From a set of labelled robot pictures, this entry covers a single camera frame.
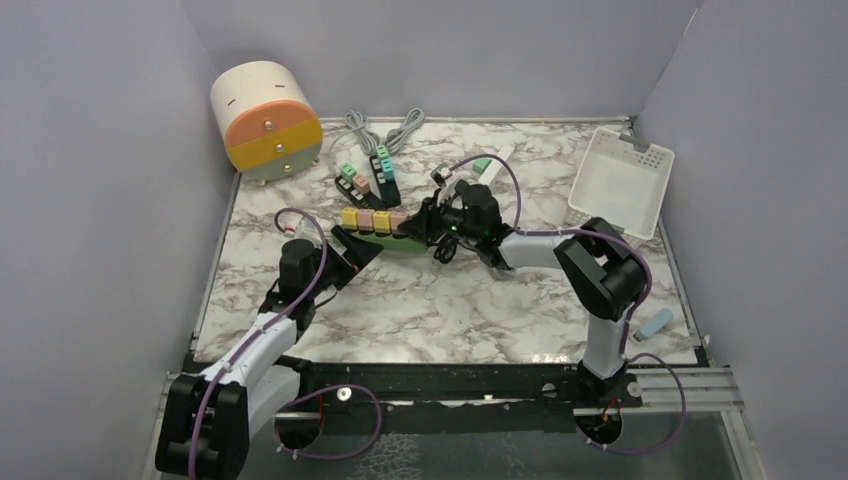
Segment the green power strip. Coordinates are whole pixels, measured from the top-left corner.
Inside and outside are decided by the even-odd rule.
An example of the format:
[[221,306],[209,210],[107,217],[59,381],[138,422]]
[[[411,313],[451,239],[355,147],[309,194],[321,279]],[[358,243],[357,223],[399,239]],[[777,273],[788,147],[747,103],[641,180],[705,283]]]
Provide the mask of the green power strip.
[[426,243],[420,242],[405,235],[395,234],[379,234],[373,231],[346,230],[341,224],[334,225],[331,229],[332,236],[340,242],[344,243],[344,234],[352,234],[362,240],[380,244],[384,247],[383,251],[394,251],[410,254],[423,254],[428,250]]

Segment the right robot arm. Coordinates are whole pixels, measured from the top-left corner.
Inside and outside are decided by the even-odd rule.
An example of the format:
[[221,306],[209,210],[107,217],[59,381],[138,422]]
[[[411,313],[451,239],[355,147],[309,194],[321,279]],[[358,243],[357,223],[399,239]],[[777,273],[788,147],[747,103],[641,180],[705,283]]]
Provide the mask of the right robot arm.
[[400,233],[435,247],[443,263],[466,242],[495,270],[563,271],[589,319],[586,349],[577,365],[577,393],[589,406],[604,405],[625,374],[630,321],[653,283],[647,261],[601,217],[572,229],[521,230],[503,222],[487,186],[461,180],[455,193],[460,206],[428,197],[400,223]]

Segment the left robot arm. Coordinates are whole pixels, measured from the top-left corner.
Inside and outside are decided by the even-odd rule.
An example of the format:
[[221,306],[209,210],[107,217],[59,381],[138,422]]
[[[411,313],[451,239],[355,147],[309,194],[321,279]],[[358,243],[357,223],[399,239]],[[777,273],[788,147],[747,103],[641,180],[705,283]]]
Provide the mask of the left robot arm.
[[340,227],[331,233],[343,252],[305,238],[284,243],[279,276],[247,333],[202,372],[171,383],[154,457],[158,471],[235,479],[258,430],[282,407],[298,411],[313,401],[313,382],[278,360],[308,329],[316,297],[343,289],[383,250]]

